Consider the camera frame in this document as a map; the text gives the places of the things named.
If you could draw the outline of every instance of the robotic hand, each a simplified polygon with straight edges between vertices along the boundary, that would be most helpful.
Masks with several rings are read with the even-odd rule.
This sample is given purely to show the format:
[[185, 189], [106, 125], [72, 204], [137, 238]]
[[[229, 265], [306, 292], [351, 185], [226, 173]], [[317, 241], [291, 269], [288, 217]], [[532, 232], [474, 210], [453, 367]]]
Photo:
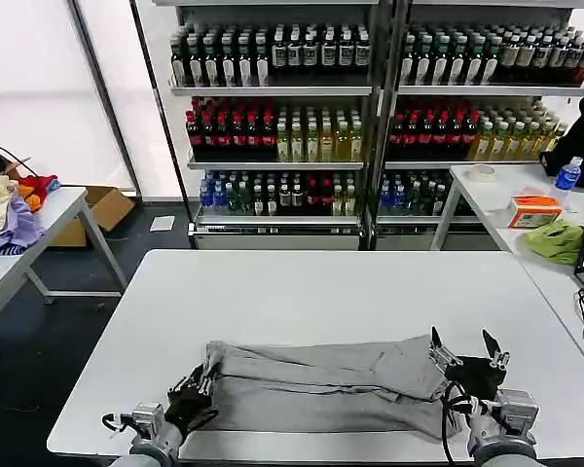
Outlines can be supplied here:
[[168, 390], [169, 408], [162, 404], [140, 404], [131, 414], [108, 413], [104, 426], [115, 432], [130, 427], [136, 432], [129, 455], [120, 457], [111, 467], [171, 467], [179, 449], [194, 430], [204, 426], [218, 411], [212, 407], [212, 388], [217, 363], [196, 367]]
[[[463, 413], [471, 430], [467, 450], [476, 467], [534, 467], [536, 441], [529, 430], [538, 406], [524, 391], [499, 389], [506, 377], [508, 352], [501, 352], [497, 341], [483, 330], [491, 358], [455, 356], [432, 328], [430, 358], [449, 381], [444, 397], [442, 441], [449, 465], [454, 465], [446, 422], [452, 412]], [[460, 395], [450, 399], [454, 388]]]

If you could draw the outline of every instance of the green cloth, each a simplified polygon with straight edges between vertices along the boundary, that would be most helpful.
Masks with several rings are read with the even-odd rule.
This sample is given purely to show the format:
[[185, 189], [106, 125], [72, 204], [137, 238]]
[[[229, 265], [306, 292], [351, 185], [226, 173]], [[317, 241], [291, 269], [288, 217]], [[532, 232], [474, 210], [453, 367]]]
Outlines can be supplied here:
[[583, 228], [558, 219], [526, 233], [526, 244], [554, 263], [574, 265], [582, 245], [583, 232]]

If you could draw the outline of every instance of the gray pants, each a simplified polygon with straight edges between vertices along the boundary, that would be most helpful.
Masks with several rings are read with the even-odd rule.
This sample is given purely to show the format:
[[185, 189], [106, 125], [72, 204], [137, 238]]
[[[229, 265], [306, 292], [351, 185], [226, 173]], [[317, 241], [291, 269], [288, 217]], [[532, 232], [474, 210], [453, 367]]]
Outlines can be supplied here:
[[[206, 430], [334, 433], [418, 430], [441, 438], [443, 375], [429, 336], [310, 347], [233, 346], [214, 385], [220, 414]], [[459, 427], [448, 423], [448, 436]]]

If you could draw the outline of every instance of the floor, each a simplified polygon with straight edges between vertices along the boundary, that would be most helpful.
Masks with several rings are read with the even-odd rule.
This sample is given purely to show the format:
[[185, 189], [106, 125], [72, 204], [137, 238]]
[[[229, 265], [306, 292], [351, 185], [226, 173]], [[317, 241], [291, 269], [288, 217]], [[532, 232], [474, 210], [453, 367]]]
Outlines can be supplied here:
[[[162, 215], [175, 215], [173, 230], [150, 233], [153, 218]], [[187, 223], [181, 205], [139, 206], [108, 236], [108, 243], [130, 278], [147, 251], [187, 248]], [[482, 237], [479, 247], [472, 248], [467, 239], [467, 249], [489, 245], [484, 235], [478, 236]], [[50, 288], [112, 288], [106, 270], [90, 249], [47, 251], [34, 267]], [[54, 456], [46, 450], [46, 439], [116, 304], [116, 299], [62, 299], [45, 306], [37, 292], [25, 285], [2, 311], [0, 466], [97, 465], [86, 459]], [[546, 464], [584, 467], [584, 460]]]

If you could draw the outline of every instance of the paper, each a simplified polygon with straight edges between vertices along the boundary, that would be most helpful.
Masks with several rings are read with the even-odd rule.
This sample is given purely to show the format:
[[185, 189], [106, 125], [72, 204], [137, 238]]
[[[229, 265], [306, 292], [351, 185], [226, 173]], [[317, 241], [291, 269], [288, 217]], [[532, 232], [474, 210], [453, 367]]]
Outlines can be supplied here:
[[152, 227], [149, 228], [149, 232], [170, 231], [173, 228], [174, 222], [175, 216], [155, 217], [154, 222], [152, 222]]

